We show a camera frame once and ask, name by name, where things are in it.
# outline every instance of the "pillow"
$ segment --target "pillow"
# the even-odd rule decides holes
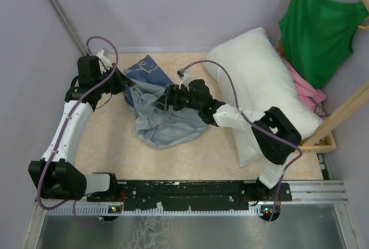
[[[218,62],[231,76],[243,110],[267,111],[275,106],[282,110],[301,134],[309,137],[322,119],[299,101],[292,77],[261,27],[252,29],[212,49],[205,59]],[[216,65],[203,63],[217,81],[223,99],[235,106],[231,84]],[[239,165],[252,163],[263,156],[251,128],[232,129]]]

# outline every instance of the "green tank top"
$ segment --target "green tank top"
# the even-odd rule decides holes
[[[286,59],[314,88],[320,88],[353,53],[352,38],[367,16],[362,2],[291,0],[279,21]]]

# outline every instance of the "cable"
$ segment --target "cable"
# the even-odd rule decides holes
[[[309,97],[309,99],[310,99],[310,100],[315,104],[314,113],[316,113],[316,115],[317,115],[318,117],[320,117],[320,118],[327,118],[328,116],[330,116],[330,115],[331,115],[331,114],[327,114],[327,113],[326,113],[326,111],[325,111],[325,109],[324,109],[324,107],[323,107],[323,105],[322,105],[322,104],[320,104],[320,103],[318,103],[318,102],[316,102],[316,101],[314,100],[314,98]],[[320,115],[320,114],[318,114],[318,113],[317,113],[317,108],[321,109],[321,111],[323,112],[323,114],[322,114],[322,115]]]
[[[105,70],[108,70],[107,67],[104,65],[104,62],[99,58],[99,62],[101,63],[101,65],[105,68]]]
[[[119,199],[119,206],[121,206],[121,212],[123,211],[123,206],[126,203],[126,194],[120,193],[121,197]]]
[[[102,218],[99,217],[99,221],[97,222],[85,222],[82,219],[79,218],[79,216],[77,215],[77,210],[76,210],[76,203],[77,201],[74,201],[73,203],[73,207],[72,207],[72,212],[73,212],[73,216],[82,224],[87,225],[87,226],[98,226],[101,223],[104,222],[104,220],[102,220]]]
[[[60,130],[60,133],[58,135],[58,138],[57,138],[57,141],[55,142],[55,145],[52,149],[52,153],[49,157],[49,159],[47,160],[46,162],[46,165],[44,167],[44,169],[42,170],[42,173],[41,173],[41,176],[40,176],[40,179],[39,179],[39,183],[37,185],[37,196],[36,196],[36,200],[39,204],[39,206],[44,209],[44,210],[53,210],[53,209],[56,209],[57,207],[61,206],[62,204],[64,204],[65,202],[67,202],[67,200],[64,200],[58,204],[56,204],[55,206],[52,206],[52,207],[47,207],[43,204],[42,200],[41,200],[41,189],[42,189],[42,184],[43,184],[43,181],[44,181],[44,178],[45,178],[45,175],[46,175],[46,172],[53,160],[53,158],[55,157],[56,153],[57,153],[57,150],[59,148],[59,145],[60,145],[60,142],[62,140],[62,137],[63,137],[63,134],[66,130],[66,127],[68,125],[68,122],[70,121],[70,118],[71,116],[73,115],[74,111],[76,110],[76,108],[81,104],[81,102],[83,101],[83,99],[85,99],[90,93],[92,93],[95,89],[99,88],[100,86],[104,85],[107,81],[109,81],[109,79],[113,76],[113,74],[116,72],[117,70],[117,66],[118,66],[118,50],[116,49],[116,47],[111,43],[111,41],[109,41],[108,39],[104,38],[104,37],[101,37],[101,36],[92,36],[92,37],[89,37],[86,41],[86,46],[87,46],[87,50],[89,52],[89,54],[91,54],[91,50],[90,50],[90,47],[89,47],[89,43],[91,40],[93,39],[100,39],[100,40],[104,40],[105,42],[107,42],[114,50],[115,52],[115,64],[113,65],[113,69],[111,70],[111,72],[109,73],[109,75],[104,79],[102,80],[101,82],[99,82],[98,84],[96,84],[95,86],[93,86],[92,88],[90,88],[86,93],[84,93],[80,99],[78,99],[78,101],[75,103],[75,105],[72,107],[72,109],[70,110],[70,112],[68,113],[67,117],[65,118],[65,121],[62,125],[62,128]]]
[[[75,86],[76,86],[77,81],[78,81],[78,75],[77,75],[77,76],[75,76],[75,77],[73,78],[73,80],[72,80],[72,81],[71,81],[71,83],[70,83],[70,87],[71,87],[71,88],[72,88],[72,87],[75,87]]]
[[[105,103],[104,104],[102,104],[101,106],[98,106],[98,107],[96,107],[96,110],[97,109],[100,109],[100,108],[102,108],[102,107],[104,107],[105,106],[105,104],[107,104],[109,101],[110,101],[110,99],[113,97],[113,94],[112,93],[110,93],[110,97],[109,97],[109,99],[108,100],[106,100],[105,101]]]
[[[248,204],[250,207],[254,207],[254,206],[256,206],[257,204],[259,204],[259,200],[257,200],[257,201],[256,201],[256,203],[250,204],[249,202],[247,202],[247,204]]]
[[[273,211],[272,211],[272,215],[270,216],[270,219],[269,219],[269,221],[271,221],[271,220],[272,220],[272,218],[273,218],[273,215],[274,215],[274,211],[276,210],[276,206],[277,206],[277,202],[278,202],[278,195],[279,195],[279,191],[280,191],[280,188],[281,188],[281,184],[282,184],[282,180],[283,180],[284,174],[286,173],[287,169],[288,169],[288,168],[289,168],[289,167],[290,167],[290,166],[291,166],[295,161],[297,161],[299,158],[301,158],[301,156],[302,156],[302,150],[301,150],[298,146],[296,146],[296,145],[294,145],[294,144],[290,143],[289,141],[286,141],[286,140],[284,140],[284,139],[282,139],[282,138],[280,138],[280,137],[278,137],[278,136],[274,135],[273,133],[270,133],[270,132],[266,131],[265,129],[263,129],[263,128],[259,127],[258,125],[256,125],[255,123],[253,123],[251,120],[249,120],[249,119],[247,118],[247,116],[243,113],[243,111],[241,110],[241,108],[240,108],[240,106],[239,106],[239,104],[238,104],[237,92],[236,92],[236,89],[235,89],[234,83],[233,83],[233,81],[232,81],[232,79],[231,79],[231,76],[229,75],[229,73],[225,70],[225,68],[224,68],[221,64],[219,64],[219,63],[217,63],[217,62],[215,62],[215,61],[211,61],[211,60],[201,60],[201,61],[196,61],[196,62],[190,63],[189,65],[187,65],[186,67],[184,67],[184,69],[183,69],[183,70],[187,70],[187,69],[189,69],[190,67],[192,67],[192,66],[196,65],[197,63],[212,63],[212,64],[214,64],[214,65],[218,66],[222,71],[224,71],[225,75],[228,77],[229,83],[231,84],[231,87],[232,87],[232,90],[233,90],[233,93],[234,93],[234,96],[235,96],[235,104],[236,104],[236,107],[237,107],[237,109],[239,109],[239,110],[240,110],[241,116],[244,118],[244,120],[246,120],[246,122],[247,122],[248,124],[250,124],[251,126],[253,126],[253,128],[257,129],[258,131],[260,131],[260,132],[262,132],[262,133],[264,133],[264,134],[268,135],[268,136],[269,136],[269,137],[271,137],[271,138],[274,138],[275,140],[277,140],[277,141],[279,141],[279,142],[282,142],[282,143],[284,143],[284,144],[286,144],[286,145],[288,145],[288,146],[290,146],[290,147],[294,148],[295,150],[297,150],[297,151],[299,152],[298,156],[297,156],[297,157],[295,157],[293,160],[291,160],[291,161],[290,161],[290,162],[285,166],[285,168],[284,168],[284,170],[283,170],[283,172],[282,172],[282,175],[280,176],[280,179],[279,179],[279,181],[278,181],[278,183],[277,183],[276,196],[275,196],[275,198],[274,198],[274,204],[273,204]]]

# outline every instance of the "wall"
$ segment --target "wall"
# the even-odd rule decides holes
[[[359,29],[353,40],[353,55],[324,87],[328,95],[325,107],[334,111],[369,80],[369,30]],[[328,155],[333,176],[343,179],[351,206],[363,233],[369,227],[369,104],[352,115],[333,132],[338,150]],[[363,235],[369,247],[369,236]]]
[[[19,248],[79,56],[47,0],[0,0],[0,248]]]
[[[277,21],[288,7],[286,0],[60,2],[83,39],[102,35],[121,51],[207,50],[258,26],[276,39]]]

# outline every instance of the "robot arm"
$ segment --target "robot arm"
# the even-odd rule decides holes
[[[63,115],[58,129],[50,146],[42,155],[40,161],[31,161],[28,171],[37,187],[47,161],[54,156],[41,189],[41,197],[49,199],[79,200],[85,194],[103,192],[112,188],[114,174],[94,173],[84,175],[74,167],[78,144],[87,125],[96,109],[103,93],[116,95],[134,85],[118,69],[112,77],[99,88],[90,93],[69,116],[70,110],[77,104],[86,91],[108,77],[113,65],[101,50],[96,56],[83,56],[78,62],[78,76],[72,81],[66,93]],[[59,146],[54,152],[55,144]]]
[[[157,106],[163,110],[169,105],[173,106],[175,111],[182,108],[197,110],[201,119],[209,125],[243,131],[251,128],[266,158],[258,180],[268,189],[274,188],[287,164],[287,158],[294,151],[294,148],[276,141],[255,127],[262,128],[286,141],[299,145],[301,135],[283,112],[276,107],[272,107],[266,112],[243,111],[248,119],[246,121],[237,108],[213,99],[204,80],[195,79],[184,70],[179,70],[178,75],[181,78],[180,85],[168,86],[164,95],[158,99]]]

